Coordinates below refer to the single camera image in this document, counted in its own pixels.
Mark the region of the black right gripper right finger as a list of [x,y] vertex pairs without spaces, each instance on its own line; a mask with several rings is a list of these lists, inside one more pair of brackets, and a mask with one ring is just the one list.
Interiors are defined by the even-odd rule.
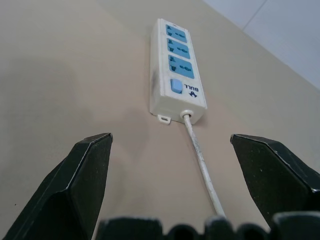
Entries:
[[279,141],[230,137],[250,196],[274,232],[320,232],[320,173]]

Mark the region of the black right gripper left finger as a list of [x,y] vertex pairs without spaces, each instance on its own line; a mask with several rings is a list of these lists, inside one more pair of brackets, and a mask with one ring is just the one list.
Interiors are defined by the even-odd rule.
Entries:
[[103,203],[113,135],[77,142],[44,178],[3,240],[91,240]]

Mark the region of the white power strip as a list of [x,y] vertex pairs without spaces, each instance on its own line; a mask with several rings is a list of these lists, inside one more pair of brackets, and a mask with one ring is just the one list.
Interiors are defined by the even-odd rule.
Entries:
[[207,110],[189,31],[159,18],[150,36],[149,111],[168,125],[195,124]]

